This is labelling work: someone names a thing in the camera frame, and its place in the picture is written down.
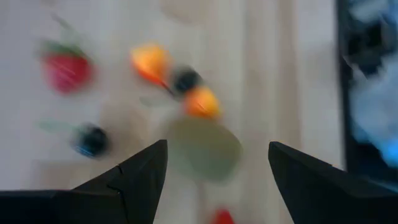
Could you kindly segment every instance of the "red object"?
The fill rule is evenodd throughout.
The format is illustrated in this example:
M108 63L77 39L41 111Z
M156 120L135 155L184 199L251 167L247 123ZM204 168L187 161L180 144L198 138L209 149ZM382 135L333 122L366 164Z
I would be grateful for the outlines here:
M234 224L231 214L226 209L216 211L214 220L211 224Z
M49 55L43 58L45 79L61 93L69 93L84 85L92 68L87 59L76 55Z

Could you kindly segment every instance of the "green strawberry leaf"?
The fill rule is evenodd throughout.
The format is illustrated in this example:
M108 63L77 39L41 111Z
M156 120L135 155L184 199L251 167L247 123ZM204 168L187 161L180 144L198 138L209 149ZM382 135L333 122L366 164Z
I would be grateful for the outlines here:
M71 55L76 57L86 57L86 54L78 45L60 44L54 40L43 40L40 45L39 54L42 57L49 55Z

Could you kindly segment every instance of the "blueberry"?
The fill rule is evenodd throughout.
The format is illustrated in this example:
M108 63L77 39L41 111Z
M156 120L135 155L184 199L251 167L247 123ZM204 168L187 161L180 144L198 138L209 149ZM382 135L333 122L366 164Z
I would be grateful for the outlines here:
M76 144L77 150L85 156L95 157L106 150L109 139L105 132L96 126L84 126Z
M194 69L185 67L175 72L173 84L177 93L184 94L195 88L200 82L200 75Z

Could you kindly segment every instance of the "white table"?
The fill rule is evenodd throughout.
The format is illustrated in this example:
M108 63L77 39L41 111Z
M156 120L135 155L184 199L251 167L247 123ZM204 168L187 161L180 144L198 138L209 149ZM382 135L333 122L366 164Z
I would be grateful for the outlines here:
M148 41L199 71L245 149L234 179L203 184L202 195L193 180L168 170L156 223L201 223L221 205L237 223L289 222L267 161L269 141L341 167L333 2L208 1L195 25L165 16L155 0L43 2L0 2L0 189L70 189L161 138L180 107L132 75L129 49ZM34 57L37 39L58 38L53 12L85 35L97 68L97 80L76 95L52 92ZM141 97L164 105L143 105ZM38 127L51 119L105 126L113 151L100 160L79 155L70 133Z

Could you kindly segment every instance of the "plastic fruit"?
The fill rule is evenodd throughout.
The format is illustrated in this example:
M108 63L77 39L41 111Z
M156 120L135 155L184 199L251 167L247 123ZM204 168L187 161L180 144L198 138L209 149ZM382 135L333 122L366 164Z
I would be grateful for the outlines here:
M201 82L200 75L190 67L183 67L175 72L174 77L174 90L179 94L185 94L186 92L194 89Z
M50 86L61 93L69 93L90 80L91 63L79 47L53 41L46 41L44 45L42 65Z
M169 55L161 46L145 45L131 50L131 63L142 78L156 85L165 86Z
M94 157L104 152L109 145L105 132L94 125L86 124L78 133L76 148L85 156Z
M199 86L186 94L185 111L191 116L217 118L220 115L220 106L209 88Z
M216 211L214 220L211 224L234 224L231 214L226 209Z

